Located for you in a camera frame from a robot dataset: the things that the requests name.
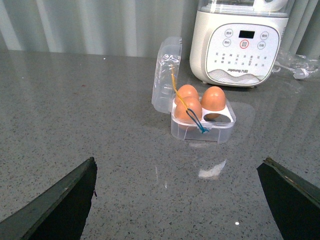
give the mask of control panel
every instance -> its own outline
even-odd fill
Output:
[[[209,40],[206,72],[215,81],[219,81],[214,77],[217,70],[232,79],[241,77],[245,81],[244,75],[253,75],[263,80],[273,67],[279,44],[280,36],[272,27],[243,23],[222,25]]]

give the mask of digital display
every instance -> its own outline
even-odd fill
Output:
[[[253,39],[255,35],[254,31],[240,31],[239,38],[242,39]]]

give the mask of brand logo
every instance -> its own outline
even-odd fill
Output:
[[[228,72],[245,73],[245,74],[248,73],[248,70],[245,70],[245,69],[232,69],[232,68],[229,68],[227,71],[228,71]]]

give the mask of white appliance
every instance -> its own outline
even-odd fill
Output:
[[[205,83],[252,87],[270,75],[294,0],[200,0],[190,66]]]

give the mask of brown egg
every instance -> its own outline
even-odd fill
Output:
[[[210,111],[221,111],[226,107],[226,95],[218,86],[209,87],[202,96],[201,105]],[[213,120],[219,116],[220,114],[210,113],[205,117],[208,120]]]
[[[178,93],[180,96],[184,99],[185,97],[194,97],[199,100],[199,94],[194,86],[185,84],[182,87],[179,88]],[[175,104],[178,104],[181,102],[181,100],[178,98],[178,96],[175,96],[174,99]]]
[[[185,104],[187,105],[187,107],[191,110],[194,111],[195,115],[197,116],[197,118],[201,121],[202,119],[202,107],[201,104],[199,102],[199,100],[195,97],[192,96],[187,96],[185,98],[183,98]],[[190,116],[186,113],[186,108],[184,106],[184,104],[179,101],[178,104],[176,105],[175,111],[174,111],[174,116],[180,120],[181,122],[184,123],[191,123],[193,124],[194,121],[190,118]]]

